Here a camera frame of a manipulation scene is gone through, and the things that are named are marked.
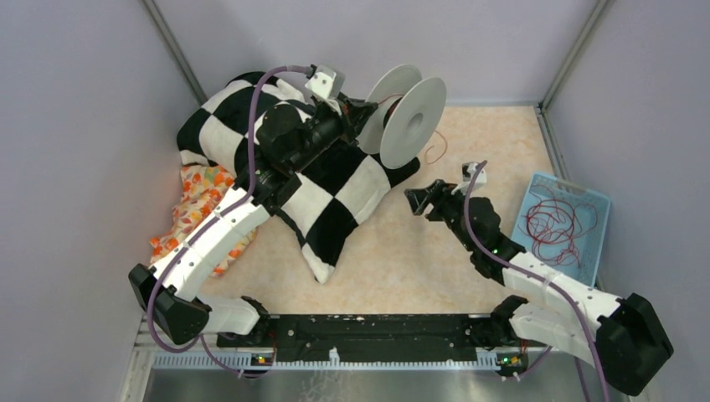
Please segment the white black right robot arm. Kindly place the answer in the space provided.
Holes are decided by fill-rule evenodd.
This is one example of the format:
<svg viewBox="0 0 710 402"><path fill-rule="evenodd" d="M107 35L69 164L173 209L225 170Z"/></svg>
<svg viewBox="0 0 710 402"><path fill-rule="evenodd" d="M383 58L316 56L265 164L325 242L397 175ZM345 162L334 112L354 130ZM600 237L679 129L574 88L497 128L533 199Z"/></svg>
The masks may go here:
<svg viewBox="0 0 710 402"><path fill-rule="evenodd" d="M601 370L606 386L629 396L640 395L673 355L646 298L595 289L542 262L501 232L490 199L440 179L404 196L414 215L446 225L482 276L520 293L511 312L491 322L498 343L523 338L556 348Z"/></svg>

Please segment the grey plastic cable spool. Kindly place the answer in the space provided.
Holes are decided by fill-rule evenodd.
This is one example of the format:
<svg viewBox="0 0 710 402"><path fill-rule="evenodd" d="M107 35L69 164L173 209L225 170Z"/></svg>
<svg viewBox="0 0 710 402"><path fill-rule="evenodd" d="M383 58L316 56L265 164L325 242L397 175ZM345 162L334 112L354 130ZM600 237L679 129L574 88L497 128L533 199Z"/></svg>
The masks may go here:
<svg viewBox="0 0 710 402"><path fill-rule="evenodd" d="M446 98L446 85L440 77L424 78L411 64L391 69L365 99L377 109L360 131L358 147L367 154L378 154L386 168L401 168L433 136Z"/></svg>

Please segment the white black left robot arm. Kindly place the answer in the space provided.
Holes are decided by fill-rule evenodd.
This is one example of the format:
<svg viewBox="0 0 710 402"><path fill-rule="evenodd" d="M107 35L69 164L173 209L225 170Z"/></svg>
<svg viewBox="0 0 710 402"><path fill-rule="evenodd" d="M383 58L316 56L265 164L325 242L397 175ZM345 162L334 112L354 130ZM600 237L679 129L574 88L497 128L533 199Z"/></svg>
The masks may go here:
<svg viewBox="0 0 710 402"><path fill-rule="evenodd" d="M249 346L267 339L269 325L253 300L218 305L198 298L198 290L214 266L252 229L268 220L300 185L295 175L281 178L269 163L257 166L258 102L259 95L254 93L248 113L246 173L239 175L220 204L169 255L151 267L138 264L129 274L154 342L170 353L188 351L210 322L216 322L217 331L235 333Z"/></svg>

